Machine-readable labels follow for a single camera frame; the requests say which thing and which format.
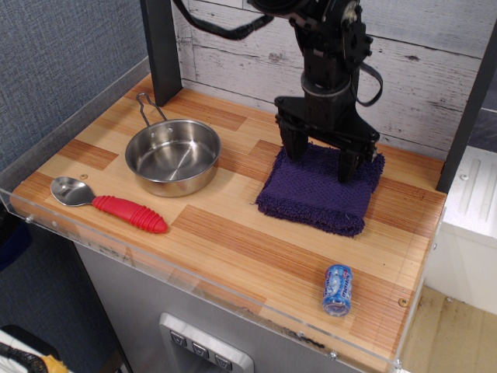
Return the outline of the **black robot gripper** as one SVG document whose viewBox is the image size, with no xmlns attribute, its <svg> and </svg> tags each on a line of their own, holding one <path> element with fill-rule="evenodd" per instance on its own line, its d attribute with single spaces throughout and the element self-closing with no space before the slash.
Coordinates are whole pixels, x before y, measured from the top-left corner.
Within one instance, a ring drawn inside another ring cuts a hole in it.
<svg viewBox="0 0 497 373">
<path fill-rule="evenodd" d="M 314 138 L 339 148 L 338 181 L 348 183 L 364 162 L 371 162 L 377 154 L 379 133 L 356 110 L 350 92 L 333 97 L 278 96 L 276 122 L 288 157 L 301 158 Z"/>
</svg>

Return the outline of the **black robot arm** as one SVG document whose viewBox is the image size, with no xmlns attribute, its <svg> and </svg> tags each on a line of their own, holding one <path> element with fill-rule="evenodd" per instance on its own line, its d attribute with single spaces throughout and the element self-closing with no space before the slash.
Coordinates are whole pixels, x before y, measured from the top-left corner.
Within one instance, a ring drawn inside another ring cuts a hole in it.
<svg viewBox="0 0 497 373">
<path fill-rule="evenodd" d="M 338 180 L 349 182 L 376 155 L 380 135 L 358 113 L 360 72 L 381 76 L 365 58 L 372 37 L 358 1 L 252 1 L 268 15 L 286 18 L 304 58 L 304 96 L 278 96 L 276 122 L 287 155 L 298 160 L 315 138 L 340 150 Z"/>
</svg>

